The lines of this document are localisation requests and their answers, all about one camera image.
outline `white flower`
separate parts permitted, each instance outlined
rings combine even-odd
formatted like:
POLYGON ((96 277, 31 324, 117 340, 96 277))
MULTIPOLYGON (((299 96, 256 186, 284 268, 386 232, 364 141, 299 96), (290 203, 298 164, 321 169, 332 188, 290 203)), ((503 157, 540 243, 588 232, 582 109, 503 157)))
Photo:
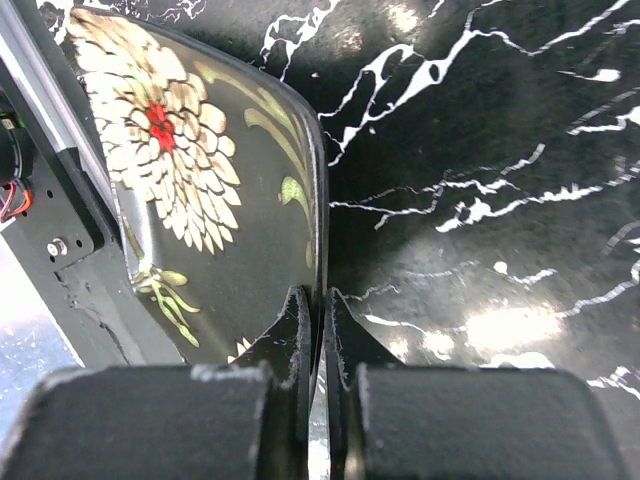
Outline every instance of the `white flower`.
POLYGON ((200 77, 125 18, 74 8, 68 31, 112 180, 154 202, 187 246, 223 250, 241 205, 236 147, 200 77))

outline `bolt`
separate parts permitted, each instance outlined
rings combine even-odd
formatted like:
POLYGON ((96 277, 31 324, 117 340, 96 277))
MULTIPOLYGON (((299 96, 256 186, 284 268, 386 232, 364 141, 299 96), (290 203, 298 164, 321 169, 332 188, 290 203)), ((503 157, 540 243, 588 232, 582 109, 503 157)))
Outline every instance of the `bolt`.
POLYGON ((57 257, 59 255, 66 255, 67 244, 64 243, 64 240, 62 240, 61 238, 54 238, 53 240, 51 240, 51 243, 47 245, 47 251, 49 252, 49 255, 51 255, 52 257, 57 257))

